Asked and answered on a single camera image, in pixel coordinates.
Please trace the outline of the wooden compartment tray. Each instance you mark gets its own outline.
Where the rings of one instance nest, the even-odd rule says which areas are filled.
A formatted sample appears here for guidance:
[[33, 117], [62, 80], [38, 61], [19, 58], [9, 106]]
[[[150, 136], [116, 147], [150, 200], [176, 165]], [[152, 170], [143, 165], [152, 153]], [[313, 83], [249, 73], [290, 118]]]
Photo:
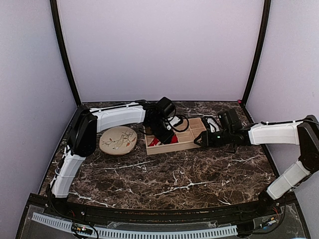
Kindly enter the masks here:
[[160, 142], [155, 145], [153, 143], [153, 135], [144, 135], [147, 155], [161, 154], [168, 152], [175, 152], [181, 150], [188, 150], [193, 148], [199, 148], [199, 145], [194, 143], [196, 137], [202, 131], [206, 131], [201, 118], [191, 118], [189, 120], [189, 127], [184, 132], [175, 132], [177, 142], [171, 144], [161, 144]]

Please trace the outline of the red sock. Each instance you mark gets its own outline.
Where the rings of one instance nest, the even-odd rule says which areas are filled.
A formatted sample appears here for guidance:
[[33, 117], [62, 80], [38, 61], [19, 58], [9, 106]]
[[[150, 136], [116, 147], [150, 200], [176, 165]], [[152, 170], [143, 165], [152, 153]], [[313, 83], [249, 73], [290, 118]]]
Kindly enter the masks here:
[[148, 144], [148, 147], [159, 146], [159, 145], [161, 145], [161, 142], [156, 137], [154, 137], [151, 140], [151, 142]]
[[170, 144], [173, 144], [173, 143], [178, 143], [178, 138], [176, 134], [171, 138]]

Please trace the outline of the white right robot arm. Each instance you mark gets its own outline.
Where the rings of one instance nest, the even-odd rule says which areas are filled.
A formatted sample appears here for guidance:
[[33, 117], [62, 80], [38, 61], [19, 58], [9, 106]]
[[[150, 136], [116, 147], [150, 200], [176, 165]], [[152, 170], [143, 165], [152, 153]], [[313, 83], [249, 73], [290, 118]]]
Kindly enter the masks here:
[[207, 130], [202, 131], [194, 143], [202, 148], [265, 145], [272, 156], [283, 159], [292, 152], [291, 165], [260, 194], [254, 211], [265, 216], [274, 207], [275, 200], [297, 188], [319, 170], [319, 121], [314, 115], [303, 119], [259, 123], [243, 126], [235, 109], [218, 113], [218, 118], [205, 117]]

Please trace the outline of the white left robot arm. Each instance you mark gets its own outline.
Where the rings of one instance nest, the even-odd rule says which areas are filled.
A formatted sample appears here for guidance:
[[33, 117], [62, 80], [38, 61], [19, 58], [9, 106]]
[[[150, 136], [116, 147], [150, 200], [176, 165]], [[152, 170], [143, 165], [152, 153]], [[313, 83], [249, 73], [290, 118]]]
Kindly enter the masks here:
[[63, 156], [46, 190], [48, 196], [55, 198], [50, 205], [52, 211], [59, 217], [70, 213], [70, 205], [62, 199], [67, 198], [83, 161], [95, 151], [98, 133], [116, 126], [142, 123], [161, 143], [169, 144], [174, 132], [168, 118], [175, 112], [173, 102], [166, 97], [158, 102], [139, 100], [106, 108], [81, 105], [71, 122]]

